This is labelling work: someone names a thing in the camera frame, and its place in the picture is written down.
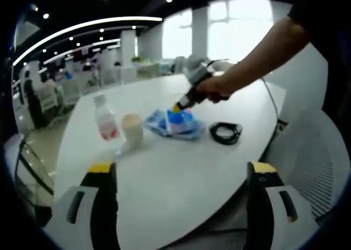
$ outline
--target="oval table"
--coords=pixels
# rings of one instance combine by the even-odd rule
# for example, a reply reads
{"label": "oval table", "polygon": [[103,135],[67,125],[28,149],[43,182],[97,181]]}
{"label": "oval table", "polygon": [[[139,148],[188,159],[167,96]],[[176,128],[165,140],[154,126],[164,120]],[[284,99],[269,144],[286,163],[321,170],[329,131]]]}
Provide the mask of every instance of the oval table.
{"label": "oval table", "polygon": [[[285,91],[268,84],[280,112]],[[169,108],[189,89],[184,75],[116,86],[80,98],[65,129],[55,178],[55,199],[79,185],[88,168],[112,156],[113,143],[100,137],[93,96],[104,93],[118,121],[127,113],[143,119]],[[276,127],[274,105],[262,81],[228,101],[205,100],[192,109],[210,125],[239,123],[237,144],[224,146],[208,131],[198,141],[160,137],[144,130],[143,147],[117,161],[117,236],[122,250],[157,249],[180,239],[210,218],[246,179],[248,161],[259,160]]]}

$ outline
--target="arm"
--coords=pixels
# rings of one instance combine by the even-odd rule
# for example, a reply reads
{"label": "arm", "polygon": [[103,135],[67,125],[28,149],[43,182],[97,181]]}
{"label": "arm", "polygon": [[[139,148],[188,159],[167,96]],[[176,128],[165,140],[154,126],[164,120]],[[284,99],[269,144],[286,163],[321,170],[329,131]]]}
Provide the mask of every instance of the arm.
{"label": "arm", "polygon": [[308,43],[308,31],[287,16],[278,21],[241,62],[229,68],[224,75],[205,80],[197,89],[230,96],[289,61]]}

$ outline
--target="plastic bottle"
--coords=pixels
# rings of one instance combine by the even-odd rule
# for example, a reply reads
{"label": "plastic bottle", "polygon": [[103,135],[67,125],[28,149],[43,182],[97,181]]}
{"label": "plastic bottle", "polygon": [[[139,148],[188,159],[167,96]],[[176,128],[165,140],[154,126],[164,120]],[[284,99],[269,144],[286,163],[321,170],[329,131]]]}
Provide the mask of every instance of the plastic bottle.
{"label": "plastic bottle", "polygon": [[105,95],[94,97],[95,121],[97,123],[101,137],[110,141],[120,136],[120,131],[116,123],[116,116],[107,104]]}

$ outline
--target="hand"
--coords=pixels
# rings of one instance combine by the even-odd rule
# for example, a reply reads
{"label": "hand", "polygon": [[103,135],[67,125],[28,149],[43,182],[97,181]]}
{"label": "hand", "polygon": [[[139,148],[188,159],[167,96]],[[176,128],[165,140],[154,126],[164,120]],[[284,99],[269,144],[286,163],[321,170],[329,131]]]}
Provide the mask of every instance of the hand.
{"label": "hand", "polygon": [[207,99],[214,103],[221,101],[221,96],[229,97],[235,91],[224,76],[214,76],[202,81],[196,88],[199,92],[207,94]]}

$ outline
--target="ceiling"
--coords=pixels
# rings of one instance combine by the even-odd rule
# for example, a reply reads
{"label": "ceiling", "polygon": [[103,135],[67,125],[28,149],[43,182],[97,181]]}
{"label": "ceiling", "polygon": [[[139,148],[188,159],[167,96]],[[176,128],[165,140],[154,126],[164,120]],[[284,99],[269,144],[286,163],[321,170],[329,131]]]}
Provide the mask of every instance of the ceiling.
{"label": "ceiling", "polygon": [[[41,39],[82,22],[103,19],[117,16],[156,16],[165,18],[173,13],[186,8],[199,8],[212,0],[173,0],[167,3],[166,0],[16,0],[14,6],[9,10],[9,20],[6,22],[8,29],[7,48],[1,52],[1,56],[9,55],[12,60],[16,59],[22,52],[32,46]],[[43,14],[48,13],[49,18],[43,19]],[[8,50],[10,41],[13,40],[14,26],[18,19],[30,21],[40,28],[34,35],[27,39],[21,46],[18,46],[16,52]],[[132,25],[136,25],[137,35],[140,35],[147,27],[152,27],[159,22],[149,21],[120,21],[108,24],[100,24],[72,31],[56,39],[48,42],[47,52],[45,55],[41,53],[43,47],[38,48],[29,57],[50,58],[54,51],[64,52],[66,48],[74,49],[76,42],[89,44],[98,41],[101,37],[100,28],[119,27],[130,29]],[[122,29],[112,29],[103,33],[104,39],[119,38]],[[74,36],[73,41],[69,41],[68,37]]]}

